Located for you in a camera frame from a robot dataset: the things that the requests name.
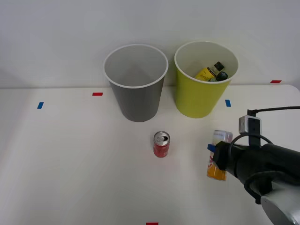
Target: can lid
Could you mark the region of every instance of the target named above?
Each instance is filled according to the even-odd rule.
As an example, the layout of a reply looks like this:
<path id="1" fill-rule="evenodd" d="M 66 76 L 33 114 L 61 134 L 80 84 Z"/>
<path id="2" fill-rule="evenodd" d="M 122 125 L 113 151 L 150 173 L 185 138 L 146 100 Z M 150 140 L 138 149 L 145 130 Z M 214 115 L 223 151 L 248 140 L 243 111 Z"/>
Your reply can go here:
<path id="1" fill-rule="evenodd" d="M 217 62 L 214 66 L 215 66 L 215 68 L 217 68 L 218 71 L 221 71 L 222 69 L 224 69 L 224 66 L 220 62 Z"/>
<path id="2" fill-rule="evenodd" d="M 224 81 L 228 78 L 227 73 L 221 71 L 220 73 L 218 73 L 218 75 L 216 76 L 216 80 L 217 81 Z"/>
<path id="3" fill-rule="evenodd" d="M 170 143 L 169 134 L 165 131 L 158 131 L 154 135 L 154 143 L 159 145 L 159 146 L 166 146 L 167 144 Z"/>

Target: blue tape marker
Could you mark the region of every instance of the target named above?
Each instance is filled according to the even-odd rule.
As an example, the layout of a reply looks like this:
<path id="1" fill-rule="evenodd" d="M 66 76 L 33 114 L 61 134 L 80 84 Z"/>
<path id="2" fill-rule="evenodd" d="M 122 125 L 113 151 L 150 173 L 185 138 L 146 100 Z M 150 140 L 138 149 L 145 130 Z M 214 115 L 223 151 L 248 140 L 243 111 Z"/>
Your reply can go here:
<path id="1" fill-rule="evenodd" d="M 227 107 L 231 107 L 230 100 L 227 99 L 227 100 L 225 100 L 225 102 L 226 102 Z"/>
<path id="2" fill-rule="evenodd" d="M 37 106 L 37 109 L 41 109 L 43 107 L 44 102 L 40 102 Z"/>

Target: bottle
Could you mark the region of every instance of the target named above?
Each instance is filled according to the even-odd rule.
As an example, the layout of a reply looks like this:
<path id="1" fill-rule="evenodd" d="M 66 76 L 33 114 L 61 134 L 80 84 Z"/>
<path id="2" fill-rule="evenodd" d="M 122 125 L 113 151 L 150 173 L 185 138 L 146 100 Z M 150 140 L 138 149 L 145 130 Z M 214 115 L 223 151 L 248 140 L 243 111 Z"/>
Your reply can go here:
<path id="1" fill-rule="evenodd" d="M 222 69 L 224 69 L 224 66 L 220 62 L 217 62 L 212 67 L 206 67 L 201 70 L 195 78 L 200 81 L 208 81 L 209 79 L 214 78 Z"/>
<path id="2" fill-rule="evenodd" d="M 209 79 L 210 82 L 224 81 L 228 78 L 227 73 L 221 71 L 216 77 Z"/>
<path id="3" fill-rule="evenodd" d="M 214 130 L 214 135 L 212 138 L 212 145 L 218 144 L 219 142 L 230 143 L 233 140 L 233 134 L 228 131 L 223 130 Z M 212 161 L 214 153 L 210 152 L 210 160 L 207 168 L 207 176 L 214 178 L 216 180 L 226 180 L 226 171 L 220 170 Z"/>

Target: cup rim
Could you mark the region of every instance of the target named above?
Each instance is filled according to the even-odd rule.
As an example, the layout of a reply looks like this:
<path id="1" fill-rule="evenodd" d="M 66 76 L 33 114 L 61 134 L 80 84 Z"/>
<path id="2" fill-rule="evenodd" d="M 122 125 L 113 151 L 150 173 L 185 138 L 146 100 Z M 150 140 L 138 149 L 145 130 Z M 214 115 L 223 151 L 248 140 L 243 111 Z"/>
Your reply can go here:
<path id="1" fill-rule="evenodd" d="M 181 48 L 183 48 L 183 47 L 185 47 L 185 46 L 187 46 L 187 45 L 189 45 L 189 44 L 196 43 L 196 42 L 209 42 L 209 43 L 213 43 L 213 44 L 216 44 L 216 45 L 218 45 L 218 46 L 221 46 L 221 47 L 227 49 L 228 51 L 230 51 L 230 52 L 235 56 L 235 58 L 236 58 L 236 60 L 237 60 L 237 62 L 238 62 L 238 69 L 236 70 L 236 72 L 234 73 L 234 75 L 232 75 L 230 78 L 228 78 L 228 79 L 226 79 L 226 80 L 223 80 L 223 81 L 218 81 L 218 82 L 208 82 L 208 81 L 200 81 L 200 80 L 198 80 L 198 79 L 196 79 L 196 78 L 193 78 L 193 77 L 187 75 L 185 72 L 183 72 L 183 70 L 182 70 L 182 69 L 178 66 L 178 64 L 177 64 L 177 54 L 178 54 L 178 52 L 180 51 Z M 239 69 L 240 69 L 240 67 L 239 67 L 240 61 L 239 61 L 238 57 L 232 52 L 232 50 L 230 50 L 229 48 L 225 47 L 224 45 L 221 45 L 221 44 L 216 43 L 216 42 L 213 42 L 213 41 L 200 41 L 200 40 L 197 40 L 197 41 L 190 41 L 190 42 L 187 42 L 187 43 L 183 44 L 182 46 L 180 46 L 180 47 L 177 49 L 177 51 L 176 51 L 176 53 L 175 53 L 175 56 L 174 56 L 174 61 L 175 61 L 176 68 L 177 68 L 184 76 L 186 76 L 187 78 L 189 78 L 189 79 L 191 79 L 191 80 L 193 80 L 193 81 L 199 82 L 199 83 L 206 83 L 206 84 L 211 84 L 211 85 L 216 85 L 216 84 L 221 84 L 221 83 L 225 83 L 225 82 L 231 81 L 232 78 L 238 73 L 238 71 L 239 71 Z"/>
<path id="2" fill-rule="evenodd" d="M 130 47 L 130 46 L 134 46 L 134 45 L 135 45 L 135 46 L 137 46 L 137 45 L 139 45 L 139 46 L 145 46 L 145 47 L 149 47 L 149 48 L 152 48 L 152 49 L 155 49 L 156 51 L 158 51 L 158 52 L 164 57 L 164 59 L 165 59 L 165 61 L 166 61 L 165 71 L 164 71 L 164 73 L 163 73 L 158 79 L 156 79 L 155 81 L 153 81 L 153 82 L 151 82 L 151 83 L 148 83 L 148 84 L 146 84 L 146 85 L 142 85 L 142 86 L 126 86 L 126 85 L 119 84 L 119 83 L 113 81 L 113 80 L 106 74 L 106 72 L 105 72 L 105 64 L 106 64 L 106 61 L 107 61 L 107 59 L 108 59 L 112 54 L 114 54 L 116 51 L 118 51 L 118 50 L 120 50 L 120 49 L 122 49 L 122 48 L 127 48 L 127 47 Z M 151 85 L 156 84 L 157 82 L 159 82 L 161 79 L 164 78 L 165 74 L 166 74 L 167 71 L 168 71 L 168 68 L 169 68 L 169 61 L 168 61 L 166 55 L 165 55 L 161 50 L 159 50 L 158 48 L 153 47 L 153 46 L 151 46 L 151 45 L 145 45 L 145 44 L 130 44 L 130 45 L 124 45 L 124 46 L 121 46 L 121 47 L 119 47 L 119 48 L 113 50 L 112 52 L 110 52 L 110 53 L 108 54 L 108 56 L 105 58 L 104 62 L 103 62 L 103 73 L 104 73 L 105 77 L 109 80 L 109 82 L 111 82 L 111 83 L 113 83 L 113 84 L 115 84 L 115 85 L 117 85 L 117 86 L 119 86 L 119 87 L 122 87 L 122 88 L 129 88 L 129 89 L 146 88 L 146 87 L 149 87 L 149 86 L 151 86 Z"/>

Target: bottle cap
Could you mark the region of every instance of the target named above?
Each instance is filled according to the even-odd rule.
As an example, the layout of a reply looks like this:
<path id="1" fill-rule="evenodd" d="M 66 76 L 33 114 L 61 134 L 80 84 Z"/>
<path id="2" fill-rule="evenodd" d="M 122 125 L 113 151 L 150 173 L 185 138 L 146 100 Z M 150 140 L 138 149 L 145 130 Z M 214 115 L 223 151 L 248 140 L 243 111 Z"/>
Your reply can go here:
<path id="1" fill-rule="evenodd" d="M 228 75 L 227 73 L 221 71 L 220 73 L 217 74 L 216 76 L 216 80 L 217 81 L 223 81 L 223 80 L 226 80 L 228 78 Z"/>
<path id="2" fill-rule="evenodd" d="M 215 68 L 217 68 L 218 71 L 221 71 L 222 69 L 224 69 L 224 66 L 222 65 L 222 63 L 220 62 L 217 62 L 215 65 L 214 65 Z"/>

